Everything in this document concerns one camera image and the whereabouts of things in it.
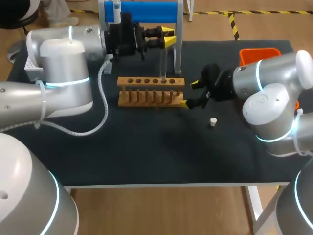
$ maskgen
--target black mat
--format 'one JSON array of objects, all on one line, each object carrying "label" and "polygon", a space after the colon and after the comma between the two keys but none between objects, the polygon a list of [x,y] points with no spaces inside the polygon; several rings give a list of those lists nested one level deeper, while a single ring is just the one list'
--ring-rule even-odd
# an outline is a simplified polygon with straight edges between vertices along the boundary
[{"label": "black mat", "polygon": [[[184,42],[182,77],[187,84],[193,82],[203,66],[212,62],[223,69],[235,67],[239,50],[249,47],[292,51],[288,41]],[[24,48],[10,81],[26,80],[26,57]],[[95,134],[73,137],[45,126],[8,133],[22,141],[63,185],[288,182],[307,162],[306,157],[268,154],[243,121],[242,104],[233,101],[211,100],[205,110],[118,108],[117,76],[158,76],[158,60],[159,53],[149,51],[144,63],[135,56],[114,64],[112,75],[103,80],[109,118]],[[103,106],[96,84],[99,67],[90,67],[92,110],[54,122],[74,131],[88,131],[101,121]],[[199,94],[189,86],[183,92],[185,97]],[[305,92],[299,99],[305,112],[313,111],[312,93]],[[211,117],[218,122],[209,129]]]}]

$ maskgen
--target robotic arm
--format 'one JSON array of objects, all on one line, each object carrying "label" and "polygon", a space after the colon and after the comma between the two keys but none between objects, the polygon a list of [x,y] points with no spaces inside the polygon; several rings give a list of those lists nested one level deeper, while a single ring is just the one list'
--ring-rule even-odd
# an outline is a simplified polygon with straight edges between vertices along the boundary
[{"label": "robotic arm", "polygon": [[[144,30],[133,23],[130,13],[121,13],[121,23],[110,24],[103,32],[99,26],[78,26],[31,31],[27,36],[28,55],[34,65],[43,67],[45,84],[21,84],[0,82],[0,132],[26,124],[39,123],[56,127],[69,134],[82,136],[97,131],[106,121],[108,105],[102,89],[101,74],[98,75],[100,94],[105,106],[102,122],[86,133],[71,132],[45,118],[81,114],[92,107],[92,93],[86,61],[103,61],[113,54],[113,61],[122,56],[141,53],[144,60],[147,48],[164,49],[164,36],[174,31],[157,27]],[[145,38],[157,37],[146,41]]]},{"label": "robotic arm", "polygon": [[0,82],[2,126],[77,115],[92,107],[83,44],[77,40],[47,40],[40,47],[40,55],[45,85]]},{"label": "robotic arm", "polygon": [[188,108],[240,98],[243,115],[259,141],[275,156],[308,154],[313,149],[313,113],[294,116],[297,99],[313,86],[313,61],[303,50],[243,67],[221,71],[207,65],[192,88],[205,87],[199,99],[185,100]]}]

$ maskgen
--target hazard tape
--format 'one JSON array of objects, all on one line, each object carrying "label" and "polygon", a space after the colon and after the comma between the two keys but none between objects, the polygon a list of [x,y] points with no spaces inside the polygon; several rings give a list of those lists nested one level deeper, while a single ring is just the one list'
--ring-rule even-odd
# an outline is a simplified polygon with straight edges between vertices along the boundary
[{"label": "hazard tape", "polygon": [[193,15],[217,15],[217,14],[313,14],[313,11],[196,11]]},{"label": "hazard tape", "polygon": [[229,23],[230,23],[231,29],[233,30],[233,35],[234,35],[235,40],[240,40],[238,29],[237,29],[237,26],[235,24],[234,14],[229,13],[228,18],[229,18]]},{"label": "hazard tape", "polygon": [[70,10],[71,12],[75,13],[93,13],[93,14],[98,14],[99,12],[97,11],[89,11],[89,10]]}]

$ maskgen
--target wooden floor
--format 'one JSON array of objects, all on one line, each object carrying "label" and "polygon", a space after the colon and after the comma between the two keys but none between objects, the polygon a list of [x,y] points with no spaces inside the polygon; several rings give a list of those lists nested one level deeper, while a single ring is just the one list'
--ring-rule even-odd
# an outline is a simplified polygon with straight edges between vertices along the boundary
[{"label": "wooden floor", "polygon": [[[96,0],[69,5],[71,9],[97,11]],[[313,0],[195,0],[194,10],[313,10]],[[74,15],[81,24],[98,22],[94,14]],[[194,15],[192,22],[186,19],[184,40],[234,40],[226,16]],[[313,15],[238,14],[235,23],[243,40],[288,39],[295,50],[313,54]],[[43,24],[39,19],[28,29]],[[19,39],[16,30],[0,30],[0,80],[6,80],[12,67],[6,51]],[[275,187],[262,186],[259,191],[265,207]],[[252,234],[240,187],[80,189],[74,198],[81,219],[79,235]]]}]

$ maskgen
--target test tube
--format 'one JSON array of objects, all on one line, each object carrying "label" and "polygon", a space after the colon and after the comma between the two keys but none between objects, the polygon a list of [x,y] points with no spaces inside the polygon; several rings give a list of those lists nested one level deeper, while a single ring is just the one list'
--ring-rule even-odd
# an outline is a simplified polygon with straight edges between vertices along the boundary
[{"label": "test tube", "polygon": [[167,48],[161,50],[160,55],[160,78],[162,81],[166,79],[166,71],[167,71]]}]

